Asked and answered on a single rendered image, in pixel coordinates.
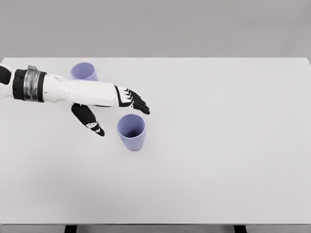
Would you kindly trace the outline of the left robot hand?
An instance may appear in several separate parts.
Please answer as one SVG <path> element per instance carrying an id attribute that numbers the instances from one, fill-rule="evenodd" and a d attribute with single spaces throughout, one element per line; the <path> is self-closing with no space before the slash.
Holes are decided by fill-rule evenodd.
<path id="1" fill-rule="evenodd" d="M 78 81 L 78 86 L 70 91 L 69 100 L 72 102 L 71 112 L 88 129 L 99 136 L 105 136 L 90 105 L 99 107 L 129 107 L 150 114 L 150 108 L 136 92 L 129 88 L 112 83 Z"/>

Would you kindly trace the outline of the lavender plastic cup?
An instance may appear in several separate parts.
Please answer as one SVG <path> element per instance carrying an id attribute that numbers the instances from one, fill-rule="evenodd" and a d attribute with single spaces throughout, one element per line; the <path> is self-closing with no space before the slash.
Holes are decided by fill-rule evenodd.
<path id="1" fill-rule="evenodd" d="M 124 115 L 118 120 L 117 133 L 128 150 L 138 151 L 146 136 L 145 120 L 136 114 Z"/>
<path id="2" fill-rule="evenodd" d="M 98 81 L 97 71 L 92 63 L 82 62 L 75 64 L 70 74 L 74 80 Z"/>

